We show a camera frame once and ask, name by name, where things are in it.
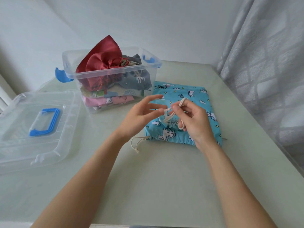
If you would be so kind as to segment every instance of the table surface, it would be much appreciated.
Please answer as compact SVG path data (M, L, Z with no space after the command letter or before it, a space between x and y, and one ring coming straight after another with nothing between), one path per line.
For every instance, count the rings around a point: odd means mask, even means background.
M211 66L164 61L157 80L205 87L228 139L223 148L250 190L279 227L304 227L304 179ZM74 88L75 82L52 80L40 91ZM88 115L82 105L63 161L0 176L0 221L33 222L132 106ZM225 227L206 161L194 146L144 141L139 150L122 147L93 223Z

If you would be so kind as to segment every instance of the forearm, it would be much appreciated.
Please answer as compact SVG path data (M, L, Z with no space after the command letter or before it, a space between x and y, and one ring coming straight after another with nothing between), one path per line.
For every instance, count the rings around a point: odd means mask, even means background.
M124 140L112 134L55 196L32 227L89 227Z
M204 149L225 215L227 227L276 227L244 180L217 145Z

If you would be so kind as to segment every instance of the clear plastic storage box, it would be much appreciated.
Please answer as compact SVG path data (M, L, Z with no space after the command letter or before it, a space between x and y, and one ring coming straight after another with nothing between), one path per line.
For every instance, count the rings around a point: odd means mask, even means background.
M139 47L126 47L121 48L122 57L127 57L133 62L132 65L76 73L78 65L89 51L69 50L62 54L65 74L70 79L77 79L77 86L89 112L141 100L152 94L157 68L162 64L158 57ZM107 82L107 85L100 87L101 82Z
M80 105L78 91L18 95L0 114L0 174L64 159Z

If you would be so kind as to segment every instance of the red satin bag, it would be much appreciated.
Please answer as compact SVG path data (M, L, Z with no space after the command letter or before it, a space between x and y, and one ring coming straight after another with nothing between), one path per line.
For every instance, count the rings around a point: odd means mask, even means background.
M121 50L114 39L108 35L87 54L76 69L76 73L94 70L105 70L122 67ZM89 91L103 89L106 94L108 85L121 80L122 73L79 79L79 82Z

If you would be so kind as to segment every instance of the cloud print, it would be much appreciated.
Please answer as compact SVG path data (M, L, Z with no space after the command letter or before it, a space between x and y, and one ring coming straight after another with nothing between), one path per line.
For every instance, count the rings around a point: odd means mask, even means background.
M158 122L158 121L154 121L154 122L152 122L152 124L154 124L154 125L158 125L158 126L160 126L161 124L160 124L160 122Z

